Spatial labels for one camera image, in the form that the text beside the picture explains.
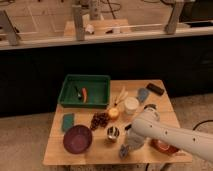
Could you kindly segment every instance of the green tray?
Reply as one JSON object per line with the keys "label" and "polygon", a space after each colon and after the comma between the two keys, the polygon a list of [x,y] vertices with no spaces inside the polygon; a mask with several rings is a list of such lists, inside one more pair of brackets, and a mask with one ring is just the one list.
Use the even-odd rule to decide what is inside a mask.
{"label": "green tray", "polygon": [[[78,90],[83,87],[87,90],[87,102],[79,100],[75,86]],[[58,103],[63,107],[106,108],[109,104],[110,77],[107,75],[67,75]]]}

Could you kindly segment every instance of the white cup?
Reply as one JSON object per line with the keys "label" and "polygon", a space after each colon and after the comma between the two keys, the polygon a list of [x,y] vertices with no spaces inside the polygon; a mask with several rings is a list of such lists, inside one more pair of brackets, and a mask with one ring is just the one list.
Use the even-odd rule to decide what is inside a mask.
{"label": "white cup", "polygon": [[127,97],[124,101],[125,112],[129,115],[135,113],[139,107],[139,101],[135,97]]}

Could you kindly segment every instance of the carrot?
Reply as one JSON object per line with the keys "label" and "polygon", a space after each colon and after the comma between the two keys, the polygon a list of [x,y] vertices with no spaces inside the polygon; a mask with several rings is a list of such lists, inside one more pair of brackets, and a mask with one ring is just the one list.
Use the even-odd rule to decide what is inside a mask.
{"label": "carrot", "polygon": [[82,88],[82,94],[83,94],[83,102],[86,103],[87,102],[87,89],[86,88]]}

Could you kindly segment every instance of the purple bowl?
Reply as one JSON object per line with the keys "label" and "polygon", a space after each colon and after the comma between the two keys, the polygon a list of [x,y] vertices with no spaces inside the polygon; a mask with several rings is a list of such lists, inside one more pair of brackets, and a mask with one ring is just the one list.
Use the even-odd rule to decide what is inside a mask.
{"label": "purple bowl", "polygon": [[70,128],[64,135],[64,148],[73,154],[83,153],[92,143],[92,132],[84,125]]}

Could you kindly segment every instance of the floor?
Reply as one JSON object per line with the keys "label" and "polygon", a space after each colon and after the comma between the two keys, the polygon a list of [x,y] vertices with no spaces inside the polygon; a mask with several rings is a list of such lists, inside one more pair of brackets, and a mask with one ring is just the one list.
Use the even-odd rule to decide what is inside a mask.
{"label": "floor", "polygon": [[[15,0],[9,5],[0,4],[6,10],[12,24],[20,31],[23,40],[62,37],[67,21],[73,20],[72,0]],[[113,19],[106,0],[101,0],[104,19]],[[172,7],[144,0],[110,0],[117,19],[127,19],[133,31],[163,30],[171,15]]]}
{"label": "floor", "polygon": [[[181,127],[192,129],[203,120],[213,118],[213,94],[171,99]],[[3,171],[65,171],[65,167],[42,164],[54,113],[0,118],[0,170]],[[199,131],[213,133],[213,123]],[[162,165],[150,165],[159,170]],[[75,166],[73,171],[142,171],[145,165]],[[213,171],[213,164],[193,157],[192,163],[173,164],[169,171]]]}

